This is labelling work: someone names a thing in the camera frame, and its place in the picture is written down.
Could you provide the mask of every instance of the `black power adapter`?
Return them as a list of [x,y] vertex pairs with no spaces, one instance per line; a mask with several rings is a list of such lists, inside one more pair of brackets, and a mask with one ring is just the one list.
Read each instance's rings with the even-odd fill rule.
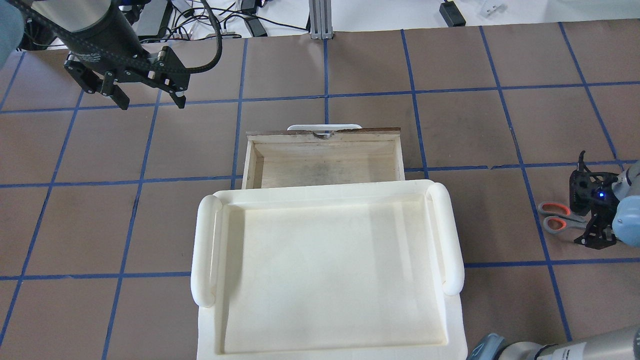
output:
[[440,4],[440,14],[450,28],[454,26],[464,26],[467,23],[462,13],[460,13],[460,10],[458,10],[456,3],[453,1],[445,0],[444,3]]

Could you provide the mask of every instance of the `brown tile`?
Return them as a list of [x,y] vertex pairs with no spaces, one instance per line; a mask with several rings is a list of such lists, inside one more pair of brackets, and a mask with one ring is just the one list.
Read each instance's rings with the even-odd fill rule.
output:
[[25,281],[0,359],[99,359],[116,279]]
[[640,157],[640,85],[594,86],[591,95],[616,147],[618,157],[634,160]]
[[518,163],[498,91],[419,94],[430,167]]
[[122,281],[107,359],[195,359],[197,348],[189,277]]
[[145,177],[231,175],[237,104],[158,109]]
[[17,281],[0,281],[0,320],[4,321],[6,312],[9,311],[13,292]]
[[554,272],[574,339],[638,324],[640,263],[559,265]]
[[[620,172],[620,168],[614,165],[593,165],[589,168],[591,171],[613,172],[615,174]],[[569,176],[574,170],[575,167],[528,168],[527,177],[529,178],[536,204],[543,201],[556,201],[569,205],[569,188],[567,184],[569,183]],[[602,250],[589,249],[582,245],[574,244],[573,240],[580,236],[582,232],[578,229],[568,229],[557,235],[544,233],[551,259],[640,258],[640,249],[623,243]]]
[[74,108],[82,89],[64,69],[67,50],[24,55],[3,110]]
[[405,180],[421,180],[424,179],[424,171],[410,171],[404,173]]
[[0,67],[0,102],[4,99],[4,94],[9,87],[9,83],[13,77],[15,68],[18,66],[18,62],[20,62],[22,54],[23,53],[18,53],[17,51],[9,54],[4,66]]
[[120,271],[137,185],[56,187],[27,274]]
[[466,263],[544,260],[520,169],[430,171],[451,194]]
[[[166,44],[144,44],[143,47],[150,53],[156,53]],[[142,83],[119,83],[118,86],[129,97],[129,104],[155,104],[158,89],[151,88]],[[101,94],[84,94],[80,106],[115,106],[115,102]]]
[[477,26],[404,32],[417,90],[495,86]]
[[411,90],[400,31],[336,33],[327,44],[331,94]]
[[324,99],[243,103],[236,173],[244,172],[247,131],[286,130],[295,124],[324,124]]
[[405,168],[422,168],[411,95],[333,97],[329,99],[332,124],[362,127],[400,127]]
[[244,98],[324,93],[322,41],[306,34],[248,41]]
[[640,80],[637,19],[563,23],[587,82]]
[[587,150],[589,161],[613,154],[584,88],[504,92],[525,163],[572,163]]
[[198,205],[203,197],[228,189],[229,180],[145,184],[127,272],[190,271]]
[[48,183],[71,111],[0,114],[0,183]]
[[546,266],[465,269],[460,297],[469,349],[490,332],[508,343],[566,342]]
[[79,111],[57,181],[116,181],[140,177],[154,109]]
[[0,275],[20,275],[46,195],[47,188],[0,189]]
[[555,22],[487,26],[484,33],[502,86],[580,83]]
[[[191,75],[189,90],[185,92],[187,101],[238,98],[244,39],[224,39],[222,45],[222,57],[213,69]],[[172,44],[172,49],[178,54],[184,66],[196,67],[213,59],[216,54],[216,41],[178,41]],[[160,101],[173,102],[169,94],[164,92]]]

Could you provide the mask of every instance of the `white handle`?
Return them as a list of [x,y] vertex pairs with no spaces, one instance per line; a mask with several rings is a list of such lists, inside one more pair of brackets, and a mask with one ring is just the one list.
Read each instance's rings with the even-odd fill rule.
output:
[[444,264],[444,281],[442,290],[446,295],[454,296],[462,291],[465,283],[465,265],[462,262],[462,251],[456,230],[456,222],[451,208],[451,198],[443,184],[435,183],[427,189],[433,201],[438,233],[440,235],[440,251]]
[[216,303],[217,266],[222,228],[222,201],[208,195],[200,202],[191,264],[191,295],[201,307]]
[[336,131],[347,129],[361,129],[358,124],[319,124],[319,125],[291,125],[287,130],[310,130],[310,131]]

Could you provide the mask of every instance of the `wooden drawer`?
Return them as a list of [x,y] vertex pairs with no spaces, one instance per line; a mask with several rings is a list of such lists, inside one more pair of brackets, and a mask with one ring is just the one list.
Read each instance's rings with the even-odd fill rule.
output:
[[242,188],[404,180],[400,129],[247,133]]

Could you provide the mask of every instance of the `scissors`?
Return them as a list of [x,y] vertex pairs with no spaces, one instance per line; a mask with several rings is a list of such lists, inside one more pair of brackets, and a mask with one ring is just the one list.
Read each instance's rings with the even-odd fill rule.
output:
[[576,215],[567,205],[545,201],[538,204],[538,213],[549,215],[542,221],[542,228],[550,234],[559,234],[567,229],[587,228],[587,220]]

